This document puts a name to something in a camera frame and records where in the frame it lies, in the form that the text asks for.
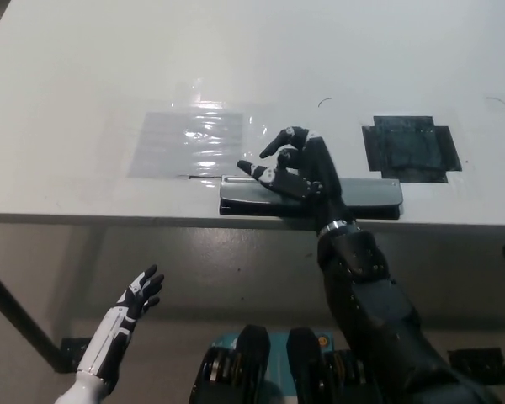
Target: white arm casing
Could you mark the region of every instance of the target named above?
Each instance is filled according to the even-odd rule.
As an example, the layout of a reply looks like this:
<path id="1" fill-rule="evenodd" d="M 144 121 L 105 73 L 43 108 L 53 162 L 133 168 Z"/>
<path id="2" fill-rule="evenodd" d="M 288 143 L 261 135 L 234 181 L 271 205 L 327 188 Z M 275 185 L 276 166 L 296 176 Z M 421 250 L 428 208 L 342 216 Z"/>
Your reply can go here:
<path id="1" fill-rule="evenodd" d="M 78 365 L 75 384 L 55 404 L 99 404 L 112 392 L 137 320 L 159 301 L 154 295 L 163 277 L 150 279 L 156 270 L 143 272 L 107 311 Z"/>

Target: table top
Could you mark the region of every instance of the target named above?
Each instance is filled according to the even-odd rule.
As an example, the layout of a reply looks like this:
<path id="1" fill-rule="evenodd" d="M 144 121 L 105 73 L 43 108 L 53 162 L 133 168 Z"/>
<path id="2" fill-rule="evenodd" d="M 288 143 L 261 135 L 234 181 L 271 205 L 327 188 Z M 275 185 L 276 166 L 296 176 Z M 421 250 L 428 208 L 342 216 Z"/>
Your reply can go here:
<path id="1" fill-rule="evenodd" d="M 280 226 L 219 215 L 219 180 L 189 176 L 300 125 L 342 177 L 380 178 L 379 115 L 447 125 L 462 167 L 403 183 L 396 225 L 505 227 L 505 0 L 13 0 L 0 221 Z"/>

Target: robot finger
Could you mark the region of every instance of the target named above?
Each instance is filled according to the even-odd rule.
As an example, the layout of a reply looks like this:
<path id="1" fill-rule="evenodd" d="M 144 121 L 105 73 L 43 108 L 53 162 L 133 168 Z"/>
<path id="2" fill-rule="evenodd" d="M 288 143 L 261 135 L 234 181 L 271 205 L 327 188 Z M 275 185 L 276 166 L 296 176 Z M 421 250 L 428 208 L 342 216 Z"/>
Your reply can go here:
<path id="1" fill-rule="evenodd" d="M 301 151 L 286 147 L 277 156 L 277 168 L 301 168 Z"/>
<path id="2" fill-rule="evenodd" d="M 308 129 L 290 126 L 279 132 L 277 137 L 260 153 L 260 158 L 272 156 L 279 148 L 287 145 L 292 145 L 297 150 L 301 150 L 305 146 L 308 135 Z"/>
<path id="3" fill-rule="evenodd" d="M 150 284 L 147 284 L 144 288 L 142 288 L 142 295 L 145 297 L 154 296 L 161 291 L 162 288 L 162 280 L 164 276 L 158 275 L 154 279 L 151 279 Z"/>
<path id="4" fill-rule="evenodd" d="M 285 169 L 257 166 L 245 160 L 237 162 L 237 166 L 262 186 L 278 194 L 299 200 L 306 199 L 311 194 L 309 181 Z"/>
<path id="5" fill-rule="evenodd" d="M 152 296 L 150 299 L 148 299 L 142 307 L 142 315 L 146 314 L 150 307 L 156 306 L 160 301 L 161 299 L 159 299 L 159 296 Z"/>

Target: concrete floor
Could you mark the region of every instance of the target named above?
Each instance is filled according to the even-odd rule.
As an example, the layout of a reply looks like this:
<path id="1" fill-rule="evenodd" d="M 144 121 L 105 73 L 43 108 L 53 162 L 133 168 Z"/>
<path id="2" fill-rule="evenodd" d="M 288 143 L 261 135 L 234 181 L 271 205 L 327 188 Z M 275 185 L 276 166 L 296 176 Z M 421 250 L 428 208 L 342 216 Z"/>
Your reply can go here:
<path id="1" fill-rule="evenodd" d="M 504 238 L 379 235 L 442 354 L 505 353 Z M 108 403 L 186 402 L 222 333 L 248 322 L 332 329 L 314 249 L 314 235 L 300 231 L 0 225 L 0 278 L 59 342 L 91 336 L 136 273 L 159 263 L 167 275 L 161 305 L 137 328 Z M 344 346 L 339 334 L 336 345 Z M 0 404 L 52 403 L 71 383 L 0 316 Z"/>

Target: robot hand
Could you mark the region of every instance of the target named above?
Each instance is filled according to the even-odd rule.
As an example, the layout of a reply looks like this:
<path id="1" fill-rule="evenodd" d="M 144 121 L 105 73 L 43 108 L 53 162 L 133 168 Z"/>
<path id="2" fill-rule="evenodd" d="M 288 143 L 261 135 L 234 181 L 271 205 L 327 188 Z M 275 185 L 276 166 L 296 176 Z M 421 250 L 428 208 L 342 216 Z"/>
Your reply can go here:
<path id="1" fill-rule="evenodd" d="M 136 322 L 159 302 L 164 276 L 152 265 L 140 274 L 107 311 L 77 368 L 75 385 L 56 404 L 97 404 L 115 388 L 120 363 Z"/>
<path id="2" fill-rule="evenodd" d="M 315 131 L 291 126 L 280 131 L 277 137 L 260 153 L 260 158 L 277 156 L 277 167 L 267 168 L 240 160 L 237 166 L 259 181 L 265 188 L 303 201 L 316 219 L 316 232 L 337 221 L 354 223 L 349 209 L 344 205 L 337 170 L 326 143 Z M 287 168 L 297 170 L 291 173 Z"/>

